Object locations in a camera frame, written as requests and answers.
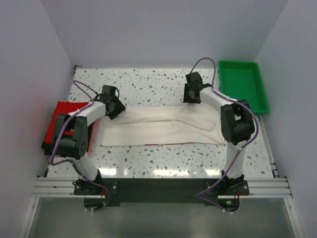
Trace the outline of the white t shirt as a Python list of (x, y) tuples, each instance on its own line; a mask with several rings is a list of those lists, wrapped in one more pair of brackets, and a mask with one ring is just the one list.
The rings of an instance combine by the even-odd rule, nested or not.
[(117, 118), (106, 119), (104, 147), (201, 143), (224, 143), (219, 113), (201, 104), (166, 107), (134, 107)]

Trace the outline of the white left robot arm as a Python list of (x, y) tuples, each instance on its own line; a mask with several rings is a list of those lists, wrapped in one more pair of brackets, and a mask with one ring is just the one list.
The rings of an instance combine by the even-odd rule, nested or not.
[(110, 191), (103, 185), (99, 169), (92, 164), (88, 155), (88, 127), (104, 116), (113, 120), (125, 110), (119, 99), (119, 89), (104, 85), (101, 93), (91, 97), (83, 107), (57, 115), (51, 140), (50, 165), (70, 163), (79, 176), (75, 182), (79, 190), (110, 198)]

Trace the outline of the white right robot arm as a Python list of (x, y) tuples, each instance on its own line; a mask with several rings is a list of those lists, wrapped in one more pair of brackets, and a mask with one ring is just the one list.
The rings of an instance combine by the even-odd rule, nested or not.
[(259, 124), (246, 100), (232, 99), (215, 90), (211, 84), (204, 84), (198, 72), (187, 74), (186, 81), (183, 98), (185, 103), (200, 103), (200, 92), (211, 88), (211, 91), (207, 93), (207, 98), (211, 106), (220, 113), (221, 133), (227, 142), (226, 164), (221, 172), (221, 178), (206, 190), (199, 192), (197, 196), (214, 188), (231, 195), (244, 182), (245, 148), (257, 137)]

